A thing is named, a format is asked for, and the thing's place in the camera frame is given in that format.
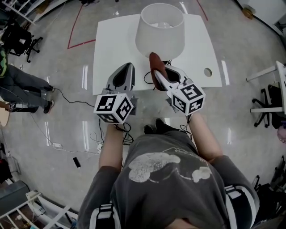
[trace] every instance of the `white table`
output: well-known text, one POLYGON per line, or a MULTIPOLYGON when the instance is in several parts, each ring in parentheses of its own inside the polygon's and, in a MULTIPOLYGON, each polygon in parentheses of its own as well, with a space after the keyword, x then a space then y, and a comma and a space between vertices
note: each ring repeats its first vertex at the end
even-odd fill
POLYGON ((265 74, 278 71, 279 74, 279 82, 280 82, 280 89, 282 94, 282 107, 271 107, 271 108, 258 108, 258 109, 250 109, 251 113, 263 113, 263 112, 284 112, 286 114, 286 68, 282 63, 276 61, 276 65, 267 68, 261 72, 254 73, 251 76, 246 78, 246 81, 250 81, 261 77, 265 74))
MULTIPOLYGON (((149 59, 135 45, 139 18, 140 14, 135 14, 98 23, 94 49, 93 95, 101 94, 109 76, 128 62, 135 67, 133 90, 154 88, 154 85, 146 84, 143 80, 144 75, 150 71, 149 59)), ((201 16, 184 14, 184 18, 185 49, 172 60, 172 66, 182 69, 201 87, 221 87, 215 51, 201 16), (212 71, 211 77, 205 76, 205 68, 212 71)), ((151 75, 146 77, 146 81, 151 82, 151 75)))

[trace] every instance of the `white lampshade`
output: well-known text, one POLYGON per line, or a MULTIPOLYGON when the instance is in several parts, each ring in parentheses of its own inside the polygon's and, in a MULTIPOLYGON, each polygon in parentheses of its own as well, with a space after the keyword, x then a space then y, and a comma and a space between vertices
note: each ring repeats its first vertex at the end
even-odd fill
POLYGON ((185 22, 181 10, 164 3, 151 4, 141 12, 135 43, 149 58, 151 52, 162 61, 178 57, 185 47, 185 22))

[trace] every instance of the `office chair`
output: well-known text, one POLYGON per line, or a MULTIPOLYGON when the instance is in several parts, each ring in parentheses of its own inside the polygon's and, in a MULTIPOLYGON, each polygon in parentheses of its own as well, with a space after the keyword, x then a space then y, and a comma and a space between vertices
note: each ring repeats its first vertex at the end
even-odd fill
MULTIPOLYGON (((268 99, 267 99, 267 95, 266 95, 266 90, 262 89, 261 93, 264 94, 264 103, 261 102, 260 100, 254 98, 252 99, 252 103, 257 102, 260 106, 262 106, 263 108, 271 108, 271 107, 280 107, 282 106, 282 95, 281 95, 281 89, 272 85, 268 85, 268 92, 269 92, 269 96, 271 99, 271 104, 268 103, 268 99)), ((281 121, 286 120, 285 115, 283 114, 283 112, 264 112, 262 113, 260 119, 258 120, 258 122, 254 123, 254 126, 257 127, 262 120, 264 119, 264 117, 266 116, 267 118, 267 123, 265 124, 265 128, 267 128, 270 123, 270 113, 272 114, 272 118, 271 118, 271 124, 275 129, 278 129, 281 126, 281 121)))
POLYGON ((27 55, 27 62, 30 63, 29 60, 31 51, 39 53, 40 50, 36 50, 34 46, 43 38, 40 37, 38 39, 32 40, 34 36, 27 30, 21 28, 17 23, 12 25, 8 25, 6 30, 4 31, 1 40, 4 45, 3 48, 7 53, 11 53, 12 55, 20 56, 21 54, 27 55))

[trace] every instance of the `gray concrete floor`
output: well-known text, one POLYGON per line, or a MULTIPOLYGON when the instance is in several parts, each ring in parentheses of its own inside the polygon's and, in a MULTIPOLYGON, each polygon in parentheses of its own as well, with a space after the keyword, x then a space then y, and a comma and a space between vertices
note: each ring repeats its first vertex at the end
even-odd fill
MULTIPOLYGON (((96 38, 99 21, 140 13, 148 4, 165 2, 187 13, 200 15, 207 27, 218 60, 223 82, 222 88, 207 88, 206 103, 202 114, 228 155, 245 176, 252 181, 260 175, 261 182, 269 182, 273 170, 285 155, 285 145, 276 136, 276 130, 264 125, 254 128, 257 115, 249 113, 252 98, 260 98, 260 89, 273 82, 273 76, 246 82, 246 76, 274 65, 278 60, 286 62, 285 50, 271 30, 256 20, 245 18, 232 0, 101 0, 98 4, 83 7, 71 36, 70 45, 96 38), (230 84, 226 85, 222 60, 227 64, 230 84)), ((58 7, 32 26, 30 31, 44 40, 39 45, 40 53, 32 55, 28 64, 22 57, 11 57, 16 67, 47 79, 70 99, 95 103, 92 95, 93 55, 95 42, 68 49, 70 34, 81 8, 76 0, 68 1, 64 8, 58 7), (88 67, 87 89, 83 89, 83 68, 88 67)), ((185 123, 181 114, 175 114, 162 101, 164 93, 141 91, 138 115, 130 117, 131 134, 138 137, 143 126, 156 118, 166 118, 172 126, 185 123)), ((55 100, 50 114, 42 109, 32 114, 52 142, 61 143, 65 150, 97 152, 96 143, 89 138, 93 131, 100 139, 98 118, 93 109, 85 104, 69 104, 55 92, 49 95, 55 100)), ((19 161, 21 179, 48 198, 60 204, 72 204, 78 210, 98 170, 98 155, 58 151, 50 146, 29 113, 12 113, 8 125, 3 128, 7 148, 19 161), (73 157, 78 157, 81 167, 76 168, 73 157)))

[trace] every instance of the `person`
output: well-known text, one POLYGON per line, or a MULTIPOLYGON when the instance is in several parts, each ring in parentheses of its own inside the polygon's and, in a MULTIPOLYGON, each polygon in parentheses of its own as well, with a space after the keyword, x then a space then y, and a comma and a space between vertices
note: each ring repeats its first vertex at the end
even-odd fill
MULTIPOLYGON (((54 101, 47 101, 36 93, 31 93, 30 90, 34 89, 47 92, 55 90, 47 81, 8 64, 5 51, 0 49, 0 96, 6 102, 24 103, 31 107, 40 106, 45 114, 49 113, 54 101)), ((9 110, 9 106, 4 103, 0 103, 0 107, 9 110)))
POLYGON ((185 132, 161 119, 156 129, 145 126, 145 135, 130 145, 122 168, 123 133, 109 124, 78 228, 88 229, 94 210, 111 201, 123 229, 228 229, 225 187, 230 185, 251 193, 257 213, 257 194, 223 155, 199 112, 191 116, 189 127, 195 145, 185 132))

